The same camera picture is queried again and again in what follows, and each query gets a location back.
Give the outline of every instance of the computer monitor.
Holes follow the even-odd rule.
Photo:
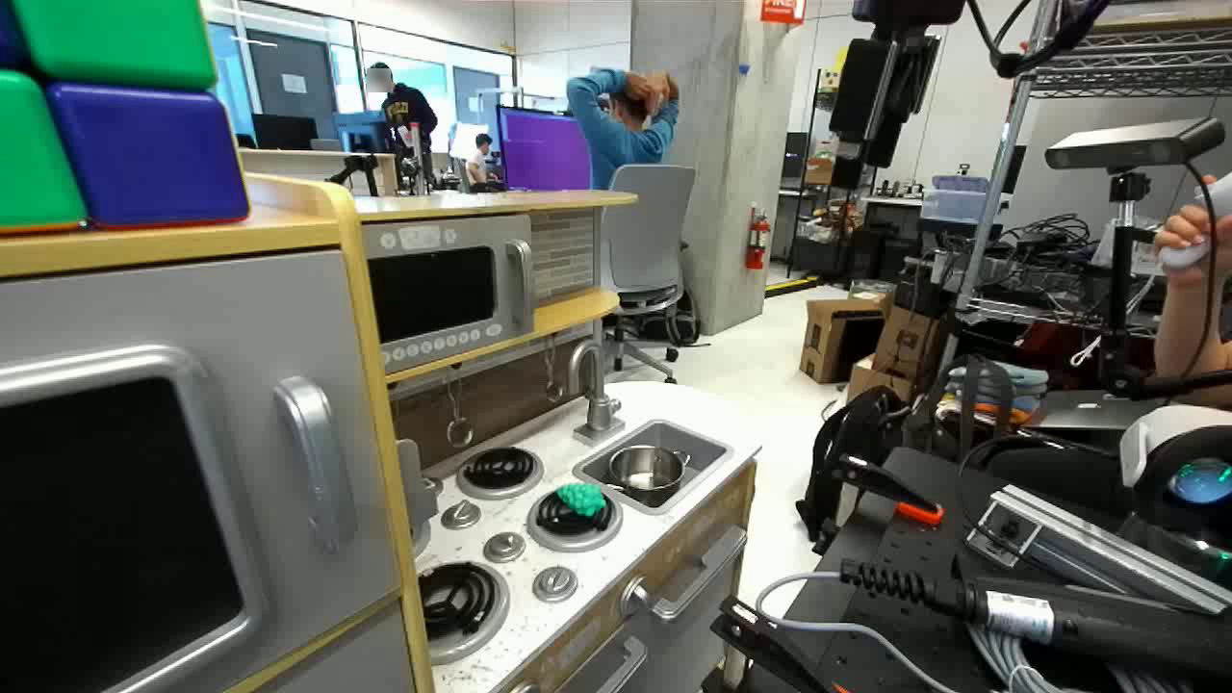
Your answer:
[[[576,119],[533,109],[499,109],[495,119],[507,189],[590,189],[590,147]]]
[[[316,119],[299,114],[255,114],[259,147],[266,150],[311,150]]]

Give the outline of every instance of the stove burner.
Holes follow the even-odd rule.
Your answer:
[[[486,543],[488,562],[517,562],[527,549],[527,540],[517,530],[499,530]]]
[[[548,604],[570,602],[576,592],[576,572],[567,565],[548,565],[534,572],[533,592]]]
[[[472,562],[418,572],[432,662],[453,662],[488,643],[507,617],[507,586]]]
[[[604,513],[576,516],[559,494],[534,500],[527,530],[552,549],[590,549],[619,530],[619,503],[604,494]]]
[[[470,527],[470,524],[477,524],[486,513],[477,509],[477,503],[470,503],[470,500],[459,500],[459,503],[452,503],[447,509],[447,516],[440,520],[443,527]]]
[[[534,454],[520,449],[520,448],[491,448],[486,454],[472,454],[463,473],[459,473],[459,489],[466,498],[517,498],[522,489],[533,489],[543,476],[543,466]]]

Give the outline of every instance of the bag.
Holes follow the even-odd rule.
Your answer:
[[[811,440],[810,489],[797,500],[797,513],[806,520],[806,530],[817,554],[825,554],[841,530],[834,516],[841,516],[844,473],[834,462],[844,454],[855,454],[883,466],[888,449],[900,441],[903,413],[909,413],[903,402],[879,384],[859,393],[847,409],[841,409],[820,423]]]

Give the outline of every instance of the person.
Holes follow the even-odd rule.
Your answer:
[[[1220,248],[1213,282],[1210,282],[1210,257],[1202,257],[1188,268],[1168,268],[1168,296],[1164,296],[1164,317],[1155,335],[1155,378],[1195,378],[1195,373],[1232,371],[1232,344],[1224,344],[1224,285],[1232,276],[1232,217],[1210,221],[1202,203],[1186,203],[1155,230],[1155,248],[1197,248],[1210,233],[1215,233],[1215,248]],[[1197,389],[1195,402],[1232,409],[1232,384]]]
[[[436,113],[429,104],[429,96],[412,86],[400,86],[394,81],[394,68],[386,62],[375,62],[367,68],[367,77],[375,81],[379,94],[386,94],[386,104],[381,104],[381,114],[394,132],[394,150],[395,158],[403,158],[403,147],[407,147],[407,132],[418,135],[418,171],[425,171],[425,180],[432,189],[432,132],[436,132]]]
[[[472,158],[466,163],[466,186],[472,192],[499,189],[499,167],[495,167],[491,135],[477,135],[472,139]]]
[[[592,68],[567,86],[570,114],[590,142],[590,186],[610,189],[626,163],[662,163],[676,132],[676,81],[670,73]]]

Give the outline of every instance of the woman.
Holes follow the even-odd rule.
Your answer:
[[[626,163],[662,163],[676,132],[670,73],[592,68],[570,81],[570,114],[590,142],[590,186],[610,189]]]

